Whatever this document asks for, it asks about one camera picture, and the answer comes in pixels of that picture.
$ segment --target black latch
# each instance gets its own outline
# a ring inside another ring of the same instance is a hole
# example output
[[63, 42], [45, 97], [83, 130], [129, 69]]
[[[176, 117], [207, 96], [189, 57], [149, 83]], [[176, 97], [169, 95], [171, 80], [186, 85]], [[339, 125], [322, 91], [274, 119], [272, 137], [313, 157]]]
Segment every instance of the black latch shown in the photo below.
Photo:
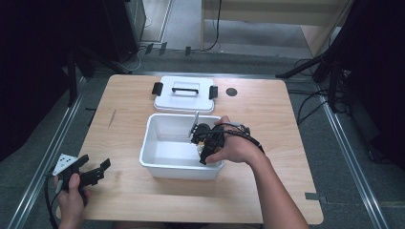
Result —
[[218, 97], [218, 86], [209, 87], [209, 99]]
[[152, 94], [160, 96], [161, 90], [163, 90], [163, 84], [161, 82], [156, 82], [155, 85], [153, 86]]

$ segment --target white plastic container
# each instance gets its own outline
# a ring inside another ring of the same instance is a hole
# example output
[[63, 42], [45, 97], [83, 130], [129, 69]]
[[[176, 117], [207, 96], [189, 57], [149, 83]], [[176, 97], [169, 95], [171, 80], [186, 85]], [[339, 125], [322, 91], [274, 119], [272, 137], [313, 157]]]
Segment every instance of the white plastic container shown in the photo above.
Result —
[[[211, 128], [218, 116], [201, 115]], [[152, 114], [147, 123], [139, 162], [153, 177], [215, 179], [224, 162], [203, 165], [197, 146], [190, 142], [191, 114]]]

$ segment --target gray floor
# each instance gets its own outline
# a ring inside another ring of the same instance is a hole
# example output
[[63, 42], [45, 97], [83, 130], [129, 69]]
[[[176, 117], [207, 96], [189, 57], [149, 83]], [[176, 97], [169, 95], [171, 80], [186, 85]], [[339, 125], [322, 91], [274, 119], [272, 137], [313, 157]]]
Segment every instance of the gray floor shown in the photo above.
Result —
[[[161, 37], [167, 42], [165, 54], [153, 50], [139, 53], [123, 65], [134, 73], [219, 73], [220, 76], [243, 74], [247, 77], [269, 77], [294, 67], [295, 61], [311, 58], [304, 36], [298, 26], [255, 24], [246, 22], [220, 22], [219, 44], [211, 53], [192, 52], [185, 56], [184, 48], [200, 46], [199, 0], [173, 0], [167, 18], [167, 27]], [[212, 21], [206, 21], [206, 47], [213, 42]], [[93, 112], [102, 92], [113, 74], [102, 66], [95, 65], [97, 72], [91, 78], [77, 114], [72, 122], [59, 153], [77, 155], [88, 131]], [[307, 77], [299, 75], [287, 80], [290, 90], [312, 91], [316, 89]], [[291, 104], [297, 114], [307, 94], [290, 94]], [[42, 156], [53, 139], [53, 134], [66, 112], [68, 95], [55, 104], [52, 111], [38, 125], [28, 142], [16, 153], [0, 163], [0, 228], [6, 227]], [[304, 107], [306, 114], [320, 103], [314, 97]], [[405, 172], [390, 162], [377, 164], [370, 161], [368, 149], [349, 115], [340, 114], [341, 124], [351, 141], [356, 158], [391, 228], [405, 225]], [[370, 216], [359, 195], [338, 141], [323, 110], [308, 118], [299, 126], [306, 149], [309, 167], [315, 187], [321, 197], [325, 220], [312, 228], [373, 228]], [[84, 228], [110, 228], [111, 222], [86, 221]], [[24, 228], [51, 228], [45, 208], [43, 191], [38, 194]]]

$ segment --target hand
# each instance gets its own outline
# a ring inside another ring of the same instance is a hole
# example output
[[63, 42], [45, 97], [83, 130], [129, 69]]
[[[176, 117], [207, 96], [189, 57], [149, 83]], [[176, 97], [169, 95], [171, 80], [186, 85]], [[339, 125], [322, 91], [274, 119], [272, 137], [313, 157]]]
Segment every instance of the hand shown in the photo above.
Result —
[[[78, 192], [80, 184], [80, 176], [73, 174], [69, 180], [69, 192], [62, 190], [57, 197], [61, 212], [61, 222], [59, 228], [80, 228], [84, 220], [84, 204], [81, 195]], [[86, 198], [89, 197], [89, 192], [84, 190]]]
[[[227, 116], [223, 116], [215, 122], [215, 125], [230, 122]], [[225, 130], [236, 130], [236, 128], [224, 125]], [[215, 163], [227, 159], [233, 162], [246, 162], [249, 164], [257, 154], [263, 154], [252, 142], [236, 135], [224, 135], [224, 147], [216, 154], [206, 158], [205, 162]]]

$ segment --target wooden desk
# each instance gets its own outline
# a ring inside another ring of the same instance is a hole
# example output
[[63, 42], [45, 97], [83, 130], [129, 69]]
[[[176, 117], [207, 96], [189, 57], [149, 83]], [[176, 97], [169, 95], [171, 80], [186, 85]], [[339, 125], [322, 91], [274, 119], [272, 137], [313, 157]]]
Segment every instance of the wooden desk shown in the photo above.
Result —
[[[280, 80], [213, 78], [219, 87], [213, 115], [250, 127], [264, 146], [280, 179], [310, 224], [323, 221], [306, 154]], [[151, 95], [159, 76], [113, 75], [101, 98], [80, 155], [89, 155], [88, 171], [106, 158], [111, 167], [97, 186], [86, 219], [260, 223], [256, 184], [246, 164], [225, 162], [217, 179], [180, 180], [151, 177], [139, 163], [149, 115], [156, 113]], [[238, 94], [226, 95], [235, 88]]]
[[[217, 20], [219, 2], [202, 0], [202, 50], [204, 20]], [[223, 0], [221, 20], [301, 25], [309, 49], [315, 56], [322, 50], [336, 26], [346, 20], [351, 5], [352, 0]]]

